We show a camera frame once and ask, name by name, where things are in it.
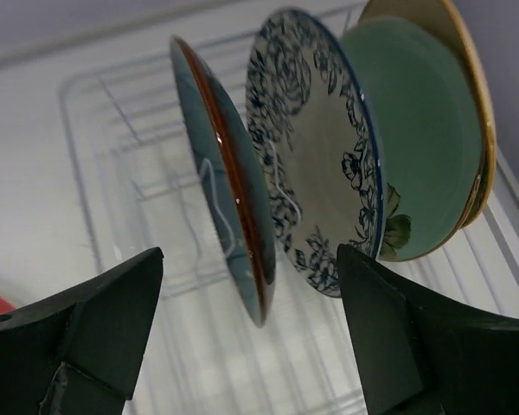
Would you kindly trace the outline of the green plate with flower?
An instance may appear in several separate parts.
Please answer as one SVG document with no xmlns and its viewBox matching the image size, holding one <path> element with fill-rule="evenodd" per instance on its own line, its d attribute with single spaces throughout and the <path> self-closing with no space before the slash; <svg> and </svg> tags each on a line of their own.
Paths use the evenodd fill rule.
<svg viewBox="0 0 519 415">
<path fill-rule="evenodd" d="M 474 98 L 452 52 L 405 19 L 361 22 L 341 44 L 383 147 L 379 257 L 416 259 L 452 236 L 471 195 L 483 151 Z"/>
</svg>

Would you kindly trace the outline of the teal plate with brown rim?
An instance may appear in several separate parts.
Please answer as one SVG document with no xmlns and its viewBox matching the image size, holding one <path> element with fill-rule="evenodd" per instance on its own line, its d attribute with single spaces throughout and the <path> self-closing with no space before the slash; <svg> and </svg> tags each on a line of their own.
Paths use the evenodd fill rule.
<svg viewBox="0 0 519 415">
<path fill-rule="evenodd" d="M 276 278 L 263 170 L 233 101 L 202 57 L 175 36 L 170 58 L 192 157 L 227 268 L 247 314 L 262 327 Z"/>
</svg>

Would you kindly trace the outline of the yellow plate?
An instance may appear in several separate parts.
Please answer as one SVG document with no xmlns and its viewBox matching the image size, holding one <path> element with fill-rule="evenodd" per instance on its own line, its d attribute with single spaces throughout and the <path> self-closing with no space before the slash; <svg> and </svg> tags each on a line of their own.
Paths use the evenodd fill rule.
<svg viewBox="0 0 519 415">
<path fill-rule="evenodd" d="M 483 134 L 484 160 L 477 178 L 477 194 L 471 198 L 470 210 L 462 215 L 461 227 L 470 225 L 483 211 L 492 190 L 497 164 L 497 133 L 493 105 L 477 48 L 471 33 L 451 1 L 369 1 L 360 19 L 399 16 L 421 26 L 443 42 L 463 65 L 471 92 L 477 104 Z"/>
</svg>

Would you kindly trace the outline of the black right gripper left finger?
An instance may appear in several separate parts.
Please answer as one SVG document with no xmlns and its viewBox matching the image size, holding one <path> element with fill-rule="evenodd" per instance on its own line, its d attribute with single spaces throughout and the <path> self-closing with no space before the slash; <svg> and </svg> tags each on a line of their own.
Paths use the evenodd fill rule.
<svg viewBox="0 0 519 415">
<path fill-rule="evenodd" d="M 163 279 L 154 247 L 0 313 L 0 414 L 120 414 L 132 399 Z"/>
</svg>

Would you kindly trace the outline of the blue floral patterned plate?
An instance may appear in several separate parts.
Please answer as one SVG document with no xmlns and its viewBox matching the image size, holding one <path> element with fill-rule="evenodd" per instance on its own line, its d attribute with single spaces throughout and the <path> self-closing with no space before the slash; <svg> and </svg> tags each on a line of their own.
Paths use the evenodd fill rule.
<svg viewBox="0 0 519 415">
<path fill-rule="evenodd" d="M 283 8 L 264 21 L 247 64 L 246 115 L 278 242 L 312 288 L 339 297 L 337 248 L 378 255 L 387 190 L 356 74 L 316 17 Z"/>
</svg>

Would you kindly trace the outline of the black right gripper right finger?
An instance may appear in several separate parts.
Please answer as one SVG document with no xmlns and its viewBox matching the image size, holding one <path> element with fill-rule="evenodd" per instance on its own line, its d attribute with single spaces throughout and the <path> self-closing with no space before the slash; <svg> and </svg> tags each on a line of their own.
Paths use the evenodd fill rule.
<svg viewBox="0 0 519 415">
<path fill-rule="evenodd" d="M 455 301 L 351 245 L 336 268 L 370 414 L 519 414 L 519 319 Z"/>
</svg>

